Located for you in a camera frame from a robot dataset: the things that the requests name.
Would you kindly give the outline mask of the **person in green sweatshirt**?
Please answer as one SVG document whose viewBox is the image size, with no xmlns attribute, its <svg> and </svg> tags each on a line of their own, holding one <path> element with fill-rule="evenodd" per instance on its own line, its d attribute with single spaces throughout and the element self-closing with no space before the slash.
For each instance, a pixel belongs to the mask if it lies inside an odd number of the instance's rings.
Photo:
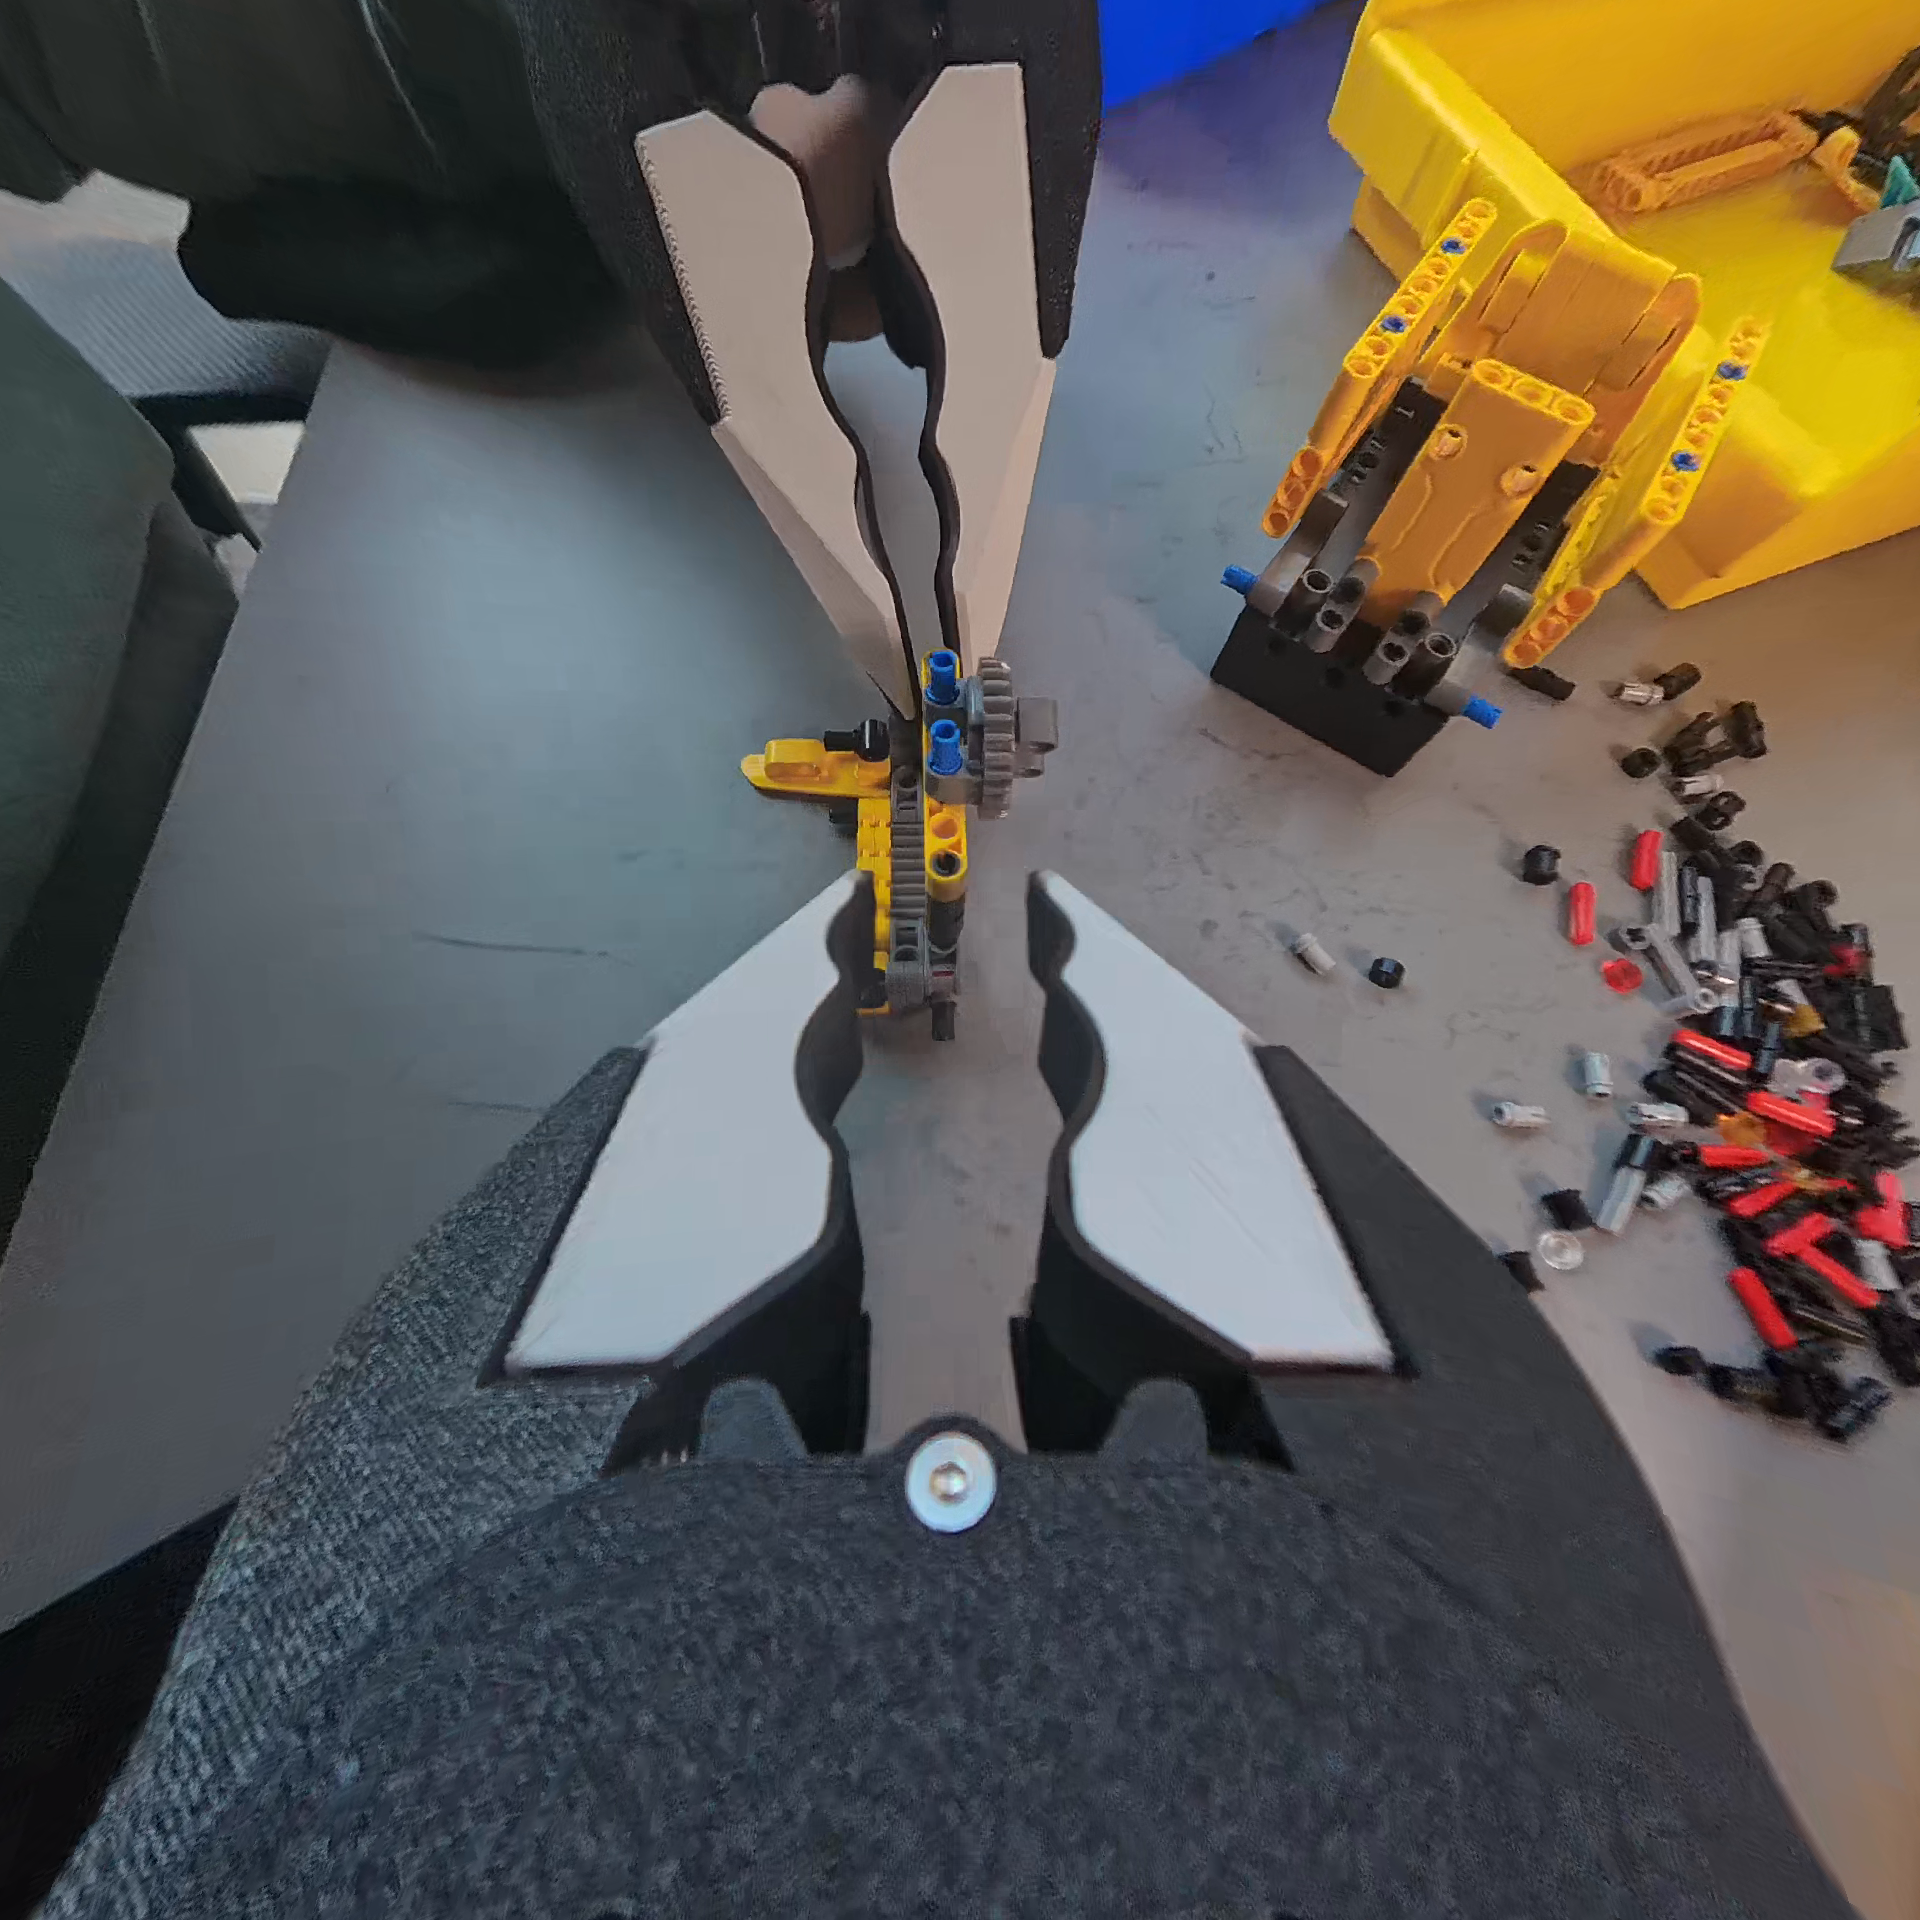
<svg viewBox="0 0 1920 1920">
<path fill-rule="evenodd" d="M 199 722 L 235 590 L 168 446 L 3 291 L 3 1241 Z"/>
</svg>

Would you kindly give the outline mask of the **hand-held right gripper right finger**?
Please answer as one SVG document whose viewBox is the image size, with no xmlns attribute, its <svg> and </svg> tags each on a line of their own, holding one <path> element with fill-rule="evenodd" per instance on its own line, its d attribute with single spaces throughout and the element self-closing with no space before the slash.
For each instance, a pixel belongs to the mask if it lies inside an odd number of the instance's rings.
<svg viewBox="0 0 1920 1920">
<path fill-rule="evenodd" d="M 1091 1455 L 1172 1386 L 1201 1451 L 1282 1455 L 1269 1379 L 1388 1378 L 1394 1347 L 1266 1047 L 1067 878 L 1027 878 L 1026 924 L 1062 1122 L 1018 1318 L 1027 1449 Z"/>
</svg>

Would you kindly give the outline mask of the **pile of small lego pins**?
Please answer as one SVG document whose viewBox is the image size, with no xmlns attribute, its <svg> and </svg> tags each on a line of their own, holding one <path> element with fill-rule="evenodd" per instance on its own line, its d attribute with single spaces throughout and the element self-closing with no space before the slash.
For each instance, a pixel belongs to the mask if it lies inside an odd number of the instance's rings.
<svg viewBox="0 0 1920 1920">
<path fill-rule="evenodd" d="M 1910 1039 L 1872 926 L 1839 915 L 1829 881 L 1733 834 L 1746 801 L 1732 779 L 1766 753 L 1760 706 L 1732 702 L 1619 757 L 1670 819 L 1627 840 L 1632 916 L 1613 930 L 1561 850 L 1521 851 L 1513 876 L 1556 893 L 1566 946 L 1595 955 L 1610 993 L 1649 997 L 1665 1032 L 1639 1078 L 1600 1052 L 1573 1057 L 1573 1089 L 1622 1122 L 1604 1186 L 1539 1194 L 1533 1243 L 1496 1260 L 1537 1298 L 1600 1238 L 1700 1207 L 1754 1356 L 1666 1343 L 1649 1361 L 1848 1446 L 1918 1386 L 1918 1144 L 1886 1094 Z"/>
</svg>

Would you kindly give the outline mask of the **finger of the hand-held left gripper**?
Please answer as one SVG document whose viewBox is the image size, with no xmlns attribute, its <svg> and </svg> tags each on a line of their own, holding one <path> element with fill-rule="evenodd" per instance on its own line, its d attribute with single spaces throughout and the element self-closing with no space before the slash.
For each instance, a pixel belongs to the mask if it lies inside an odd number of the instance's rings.
<svg viewBox="0 0 1920 1920">
<path fill-rule="evenodd" d="M 873 472 L 824 375 L 828 269 L 802 172 L 709 109 L 635 145 L 718 406 L 712 438 L 861 673 L 909 718 L 918 693 Z"/>
<path fill-rule="evenodd" d="M 1018 62 L 954 62 L 926 81 L 886 158 L 882 225 L 932 321 L 922 467 L 943 520 L 935 595 L 943 640 L 970 673 L 998 651 L 1057 380 Z"/>
</svg>

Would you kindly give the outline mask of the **orange lego frame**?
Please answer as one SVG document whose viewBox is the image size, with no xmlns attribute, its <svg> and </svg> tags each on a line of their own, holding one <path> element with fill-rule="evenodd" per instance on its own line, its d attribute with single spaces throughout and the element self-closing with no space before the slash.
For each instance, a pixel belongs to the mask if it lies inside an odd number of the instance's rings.
<svg viewBox="0 0 1920 1920">
<path fill-rule="evenodd" d="M 1741 109 L 1597 158 L 1569 182 L 1600 212 L 1643 217 L 1777 176 L 1815 149 L 1816 129 L 1799 111 Z"/>
</svg>

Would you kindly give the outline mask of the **large yellow black lego model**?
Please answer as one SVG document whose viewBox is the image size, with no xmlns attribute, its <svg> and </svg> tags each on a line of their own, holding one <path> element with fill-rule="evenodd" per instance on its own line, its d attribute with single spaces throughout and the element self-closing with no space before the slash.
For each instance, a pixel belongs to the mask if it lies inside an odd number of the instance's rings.
<svg viewBox="0 0 1920 1920">
<path fill-rule="evenodd" d="M 1262 513 L 1262 569 L 1212 682 L 1392 779 L 1499 728 L 1472 664 L 1551 691 L 1551 655 L 1697 504 L 1758 384 L 1740 317 L 1691 385 L 1703 284 L 1622 242 L 1464 200 L 1346 353 Z"/>
</svg>

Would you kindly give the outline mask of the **blue plastic crate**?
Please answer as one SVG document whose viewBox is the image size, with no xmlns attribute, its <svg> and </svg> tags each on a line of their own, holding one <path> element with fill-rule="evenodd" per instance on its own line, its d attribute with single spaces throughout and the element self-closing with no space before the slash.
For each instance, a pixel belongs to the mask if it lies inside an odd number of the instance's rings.
<svg viewBox="0 0 1920 1920">
<path fill-rule="evenodd" d="M 1097 4 L 1102 107 L 1186 81 L 1319 8 L 1326 4 Z"/>
</svg>

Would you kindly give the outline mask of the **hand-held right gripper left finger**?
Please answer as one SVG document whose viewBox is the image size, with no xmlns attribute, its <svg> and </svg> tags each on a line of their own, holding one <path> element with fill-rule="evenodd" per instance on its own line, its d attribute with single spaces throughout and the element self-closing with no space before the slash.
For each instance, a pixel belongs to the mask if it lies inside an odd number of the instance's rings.
<svg viewBox="0 0 1920 1920">
<path fill-rule="evenodd" d="M 640 1043 L 525 1295 L 502 1379 L 621 1379 L 617 1455 L 690 1449 L 764 1379 L 816 1455 L 868 1439 L 873 1327 L 835 1115 L 859 1079 L 875 889 L 835 878 Z"/>
</svg>

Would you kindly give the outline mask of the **grey mesh chair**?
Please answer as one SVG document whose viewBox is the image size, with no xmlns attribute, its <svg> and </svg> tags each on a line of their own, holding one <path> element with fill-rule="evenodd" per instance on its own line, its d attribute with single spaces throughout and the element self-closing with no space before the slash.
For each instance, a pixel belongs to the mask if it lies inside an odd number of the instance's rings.
<svg viewBox="0 0 1920 1920">
<path fill-rule="evenodd" d="M 182 508 L 247 578 L 331 344 L 226 319 L 182 269 L 182 229 L 185 206 L 106 176 L 55 206 L 6 194 L 6 282 L 170 447 Z"/>
</svg>

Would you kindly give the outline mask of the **grey yellow lego rack assembly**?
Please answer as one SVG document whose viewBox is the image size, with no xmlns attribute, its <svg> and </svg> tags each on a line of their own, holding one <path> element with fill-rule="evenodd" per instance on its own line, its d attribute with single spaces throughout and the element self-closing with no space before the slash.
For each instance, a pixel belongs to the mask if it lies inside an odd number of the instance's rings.
<svg viewBox="0 0 1920 1920">
<path fill-rule="evenodd" d="M 813 740 L 768 740 L 740 762 L 740 775 L 755 792 L 824 806 L 852 841 L 853 868 L 875 890 L 873 957 L 859 1006 L 869 1018 L 925 1014 L 932 1040 L 949 1043 L 963 934 L 947 949 L 928 943 L 922 722 L 873 718 Z"/>
</svg>

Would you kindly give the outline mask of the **yellow plastic storage bin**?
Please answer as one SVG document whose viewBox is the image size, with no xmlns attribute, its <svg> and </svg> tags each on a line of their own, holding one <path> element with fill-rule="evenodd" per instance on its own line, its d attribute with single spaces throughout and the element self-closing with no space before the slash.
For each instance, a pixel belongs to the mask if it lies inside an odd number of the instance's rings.
<svg viewBox="0 0 1920 1920">
<path fill-rule="evenodd" d="M 1812 164 L 1627 217 L 1582 189 L 1693 125 L 1860 109 L 1916 43 L 1913 4 L 1379 4 L 1355 23 L 1331 136 L 1361 176 L 1352 224 L 1392 275 L 1464 200 L 1490 200 L 1502 238 L 1613 229 L 1700 282 L 1680 400 L 1732 323 L 1768 323 L 1758 394 L 1649 556 L 1670 609 L 1916 529 L 1916 304 L 1833 269 L 1852 209 Z"/>
</svg>

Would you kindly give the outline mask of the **long black lego beam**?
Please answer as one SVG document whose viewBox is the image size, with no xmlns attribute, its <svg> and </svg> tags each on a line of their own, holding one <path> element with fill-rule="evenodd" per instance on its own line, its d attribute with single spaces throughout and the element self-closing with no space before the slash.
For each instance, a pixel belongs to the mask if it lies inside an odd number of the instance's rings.
<svg viewBox="0 0 1920 1920">
<path fill-rule="evenodd" d="M 1918 49 L 1910 49 L 1857 109 L 1799 109 L 1812 129 L 1810 164 L 1850 212 L 1916 202 L 1918 194 Z"/>
</svg>

